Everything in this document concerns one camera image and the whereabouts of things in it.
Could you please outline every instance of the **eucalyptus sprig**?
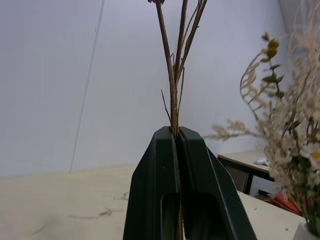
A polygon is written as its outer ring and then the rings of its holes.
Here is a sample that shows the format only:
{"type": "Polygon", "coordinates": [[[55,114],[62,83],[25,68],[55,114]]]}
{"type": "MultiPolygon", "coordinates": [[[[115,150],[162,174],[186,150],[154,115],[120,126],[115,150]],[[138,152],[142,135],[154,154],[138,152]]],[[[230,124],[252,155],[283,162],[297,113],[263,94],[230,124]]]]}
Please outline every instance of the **eucalyptus sprig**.
{"type": "Polygon", "coordinates": [[[272,58],[274,58],[278,53],[278,47],[279,47],[279,41],[276,39],[269,38],[268,33],[266,32],[261,37],[264,41],[268,42],[267,48],[262,50],[262,53],[265,55],[264,58],[260,60],[261,63],[268,63],[269,69],[271,71],[271,75],[266,76],[262,79],[262,81],[269,83],[269,84],[275,84],[276,86],[276,92],[270,92],[268,95],[269,97],[276,96],[280,99],[282,99],[285,95],[283,91],[280,90],[279,83],[284,79],[284,76],[277,76],[277,73],[275,69],[279,68],[281,64],[272,64],[272,58]]]}

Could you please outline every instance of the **white vase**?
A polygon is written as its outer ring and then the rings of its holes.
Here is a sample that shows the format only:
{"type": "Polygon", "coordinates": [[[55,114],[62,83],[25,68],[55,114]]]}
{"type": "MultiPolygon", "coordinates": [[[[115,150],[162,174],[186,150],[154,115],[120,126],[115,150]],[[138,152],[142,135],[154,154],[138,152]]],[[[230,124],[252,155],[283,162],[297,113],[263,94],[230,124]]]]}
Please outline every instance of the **white vase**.
{"type": "Polygon", "coordinates": [[[296,228],[293,240],[320,240],[320,238],[309,232],[306,223],[300,223],[296,228]]]}

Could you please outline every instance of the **black metal frame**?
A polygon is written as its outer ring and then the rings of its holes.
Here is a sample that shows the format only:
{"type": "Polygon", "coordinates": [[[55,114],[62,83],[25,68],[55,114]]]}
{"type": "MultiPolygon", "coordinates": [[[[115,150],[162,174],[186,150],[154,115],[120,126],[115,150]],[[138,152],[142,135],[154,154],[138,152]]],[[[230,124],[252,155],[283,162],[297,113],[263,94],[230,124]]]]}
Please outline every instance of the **black metal frame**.
{"type": "Polygon", "coordinates": [[[274,182],[275,180],[269,176],[268,172],[265,171],[261,171],[261,170],[257,170],[255,168],[246,166],[246,165],[242,165],[240,163],[234,162],[234,161],[230,161],[224,157],[221,157],[218,155],[217,157],[220,161],[220,163],[225,166],[225,167],[229,167],[229,168],[233,168],[233,169],[237,169],[239,171],[245,172],[247,173],[247,178],[246,178],[246,183],[244,186],[244,192],[245,194],[249,194],[250,193],[250,189],[251,189],[251,185],[252,185],[252,180],[254,178],[254,176],[257,176],[259,178],[262,179],[266,179],[269,181],[274,182]]]}

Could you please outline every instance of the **table surface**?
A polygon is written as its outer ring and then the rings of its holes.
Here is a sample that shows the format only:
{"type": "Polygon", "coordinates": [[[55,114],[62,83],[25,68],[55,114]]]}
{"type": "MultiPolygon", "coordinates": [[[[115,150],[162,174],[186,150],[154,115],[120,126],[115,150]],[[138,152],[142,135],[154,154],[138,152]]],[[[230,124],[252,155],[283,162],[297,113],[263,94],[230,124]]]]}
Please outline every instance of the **table surface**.
{"type": "Polygon", "coordinates": [[[259,157],[263,157],[263,156],[265,156],[263,151],[245,151],[245,152],[222,153],[222,154],[219,154],[217,157],[252,168],[252,169],[256,169],[258,171],[269,173],[268,166],[255,164],[255,161],[258,160],[259,157]]]}
{"type": "MultiPolygon", "coordinates": [[[[0,239],[121,240],[134,169],[0,179],[0,239]]],[[[304,222],[251,196],[239,196],[258,240],[291,240],[304,222]]]]}

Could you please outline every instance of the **red object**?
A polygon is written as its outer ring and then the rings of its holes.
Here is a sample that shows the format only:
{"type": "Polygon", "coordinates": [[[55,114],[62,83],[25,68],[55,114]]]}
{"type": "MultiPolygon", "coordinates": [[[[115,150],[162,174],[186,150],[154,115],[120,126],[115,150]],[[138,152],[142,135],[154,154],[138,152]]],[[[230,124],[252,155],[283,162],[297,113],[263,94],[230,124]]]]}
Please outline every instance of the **red object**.
{"type": "Polygon", "coordinates": [[[301,208],[295,203],[295,201],[292,199],[285,200],[283,194],[279,194],[276,197],[271,197],[271,203],[291,213],[302,216],[301,208]]]}

